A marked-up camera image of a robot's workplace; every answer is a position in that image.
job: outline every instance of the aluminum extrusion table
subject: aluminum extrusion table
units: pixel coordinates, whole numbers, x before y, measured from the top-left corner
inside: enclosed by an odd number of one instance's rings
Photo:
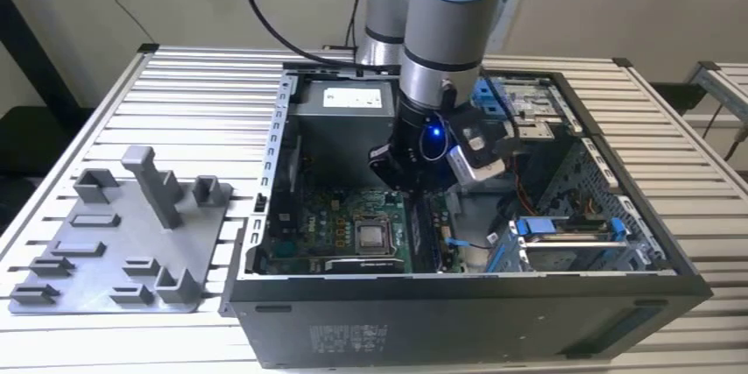
[[[701,61],[686,78],[748,123],[748,64]]]
[[[344,53],[322,54],[349,59]],[[76,374],[260,370],[237,321],[216,310],[232,241],[261,173],[281,63],[292,60],[298,57],[281,51],[169,46],[137,54],[0,237],[0,368]],[[405,367],[401,372],[748,372],[748,186],[636,70],[616,63],[509,56],[488,56],[484,62],[489,69],[564,73],[714,297],[610,362]],[[158,169],[186,179],[210,173],[234,188],[197,312],[10,315],[8,294],[76,201],[73,177],[86,166],[128,177],[118,158],[132,144],[153,145]]]

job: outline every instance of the gray plastic holder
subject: gray plastic holder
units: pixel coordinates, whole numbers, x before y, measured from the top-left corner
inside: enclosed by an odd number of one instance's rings
[[[134,181],[82,172],[80,200],[12,291],[12,313],[194,311],[232,186],[213,176],[178,183],[153,157],[146,146],[128,148],[122,166]]]

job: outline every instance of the white label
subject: white label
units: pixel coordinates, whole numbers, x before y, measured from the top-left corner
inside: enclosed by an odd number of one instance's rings
[[[380,109],[382,93],[378,89],[328,88],[322,107],[345,109]]]

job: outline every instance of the open computer tower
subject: open computer tower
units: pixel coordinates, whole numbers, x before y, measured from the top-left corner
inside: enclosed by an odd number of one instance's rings
[[[488,75],[534,142],[413,197],[366,165],[397,75],[285,66],[222,297],[265,368],[610,358],[710,296],[564,76]]]

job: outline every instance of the cable connector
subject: cable connector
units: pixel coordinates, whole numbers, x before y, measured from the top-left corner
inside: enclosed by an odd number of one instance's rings
[[[453,245],[456,247],[469,247],[472,244],[465,241],[465,240],[458,240],[456,238],[444,238],[444,243],[446,243],[446,245]]]

